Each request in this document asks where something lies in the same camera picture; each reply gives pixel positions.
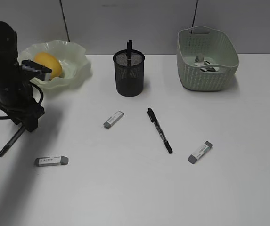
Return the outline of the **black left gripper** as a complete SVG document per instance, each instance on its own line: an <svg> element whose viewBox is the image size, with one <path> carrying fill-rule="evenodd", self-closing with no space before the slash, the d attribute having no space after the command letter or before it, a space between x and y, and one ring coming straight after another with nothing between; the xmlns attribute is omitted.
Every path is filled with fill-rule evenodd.
<svg viewBox="0 0 270 226"><path fill-rule="evenodd" d="M16 124L32 132L44 115L41 100L33 98L32 78L48 79L52 70L31 60L0 64L0 109Z"/></svg>

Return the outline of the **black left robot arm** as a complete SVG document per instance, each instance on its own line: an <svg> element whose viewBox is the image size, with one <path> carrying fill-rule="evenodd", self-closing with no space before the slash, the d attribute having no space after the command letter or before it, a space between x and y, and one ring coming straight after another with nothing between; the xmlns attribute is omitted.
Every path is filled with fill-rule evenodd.
<svg viewBox="0 0 270 226"><path fill-rule="evenodd" d="M17 33L0 21L0 109L16 124L32 132L44 115L33 98L32 78L48 79L52 70L31 60L18 62Z"/></svg>

